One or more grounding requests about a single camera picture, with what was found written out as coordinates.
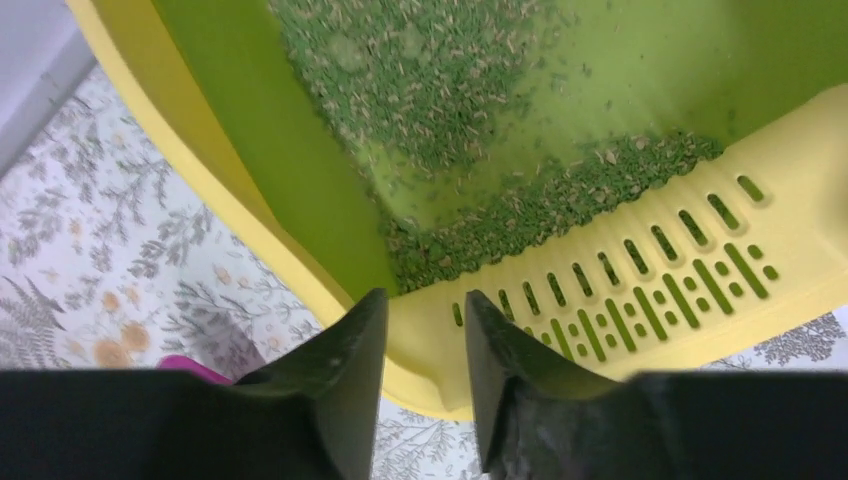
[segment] floral pattern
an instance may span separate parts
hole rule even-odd
[[[0,368],[150,367],[231,378],[319,331],[176,175],[96,68],[0,179]],[[837,311],[704,368],[845,368]],[[383,400],[373,478],[484,478],[470,423]]]

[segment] floor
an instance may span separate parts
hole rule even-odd
[[[0,274],[0,368],[148,367],[176,352],[235,378],[318,332],[99,68],[0,179]],[[845,368],[846,328],[839,310],[705,368]],[[475,456],[470,423],[382,402],[374,479],[484,478]]]

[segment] pink object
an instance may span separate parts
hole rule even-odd
[[[168,355],[159,362],[159,365],[156,368],[160,370],[186,370],[209,383],[217,383],[220,385],[230,385],[233,383],[232,380],[220,373],[210,368],[206,368],[194,360],[182,355]]]

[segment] yellow litter box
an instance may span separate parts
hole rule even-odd
[[[372,287],[396,294],[377,212],[294,78],[265,2],[68,3],[151,140],[320,322]],[[604,84],[596,72],[600,83],[587,84],[585,98],[624,90],[616,78],[641,72],[622,93],[641,100],[640,114],[618,127],[683,124],[732,146],[564,237],[395,295],[388,398],[422,414],[471,417],[460,306],[473,289],[508,303],[551,348],[617,379],[700,366],[848,297],[848,86],[837,86],[848,81],[848,5],[672,3],[632,7],[644,15],[615,25],[632,42],[592,44],[586,55],[599,65],[618,59],[609,67],[617,75]],[[704,38],[715,39],[713,53],[689,58],[678,48]],[[634,43],[664,57],[650,68],[621,60]],[[734,131],[724,118],[731,104]],[[717,213],[721,205],[731,214]]]

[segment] litter box rim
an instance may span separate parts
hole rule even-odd
[[[205,101],[200,87],[182,61],[176,45],[168,35],[152,3],[149,1],[120,2],[117,7],[115,6],[117,2],[110,0],[68,0],[67,3],[100,66],[162,156],[198,197],[233,232],[237,232],[247,247],[280,277],[295,296],[303,301],[323,327],[329,327],[338,321],[353,305],[353,299],[312,255],[276,222],[255,183],[244,170],[238,154],[215,118],[211,107]],[[121,28],[126,25],[110,25],[103,19],[104,14],[110,9],[113,15],[114,10],[120,9],[122,16],[132,19],[135,29],[145,30],[147,35],[144,44],[148,49],[151,46],[158,48],[160,50],[157,50],[157,54],[161,58],[169,57],[172,60],[171,66],[177,68],[169,70],[170,81],[167,85],[142,85],[131,67],[132,64],[140,62],[139,58],[133,56],[137,52],[128,52],[125,43],[119,40],[116,42],[116,37],[122,33]],[[207,140],[218,142],[225,150],[220,155],[229,156],[231,161],[237,161],[239,165],[242,165],[243,174],[240,175],[242,177],[240,181],[249,181],[247,192],[243,193],[247,193],[250,197],[247,200],[251,201],[252,209],[240,202],[233,192],[207,168],[198,158],[195,149],[184,141],[148,94],[149,91],[155,91],[157,88],[175,89],[180,86],[187,92],[187,95],[179,97],[185,104],[183,108],[191,106],[195,109],[192,112],[194,120],[199,124],[210,126],[210,130],[204,132]],[[192,103],[191,96],[194,97],[193,105],[189,105]],[[202,100],[202,105],[197,102],[198,98]],[[178,110],[180,107],[171,105],[169,108]],[[403,401],[392,393],[393,390],[420,391],[431,385],[428,379],[399,367],[389,355],[386,355],[382,393],[387,399],[400,407],[424,415],[448,420],[471,419],[470,408],[455,411],[422,409],[414,402]]]

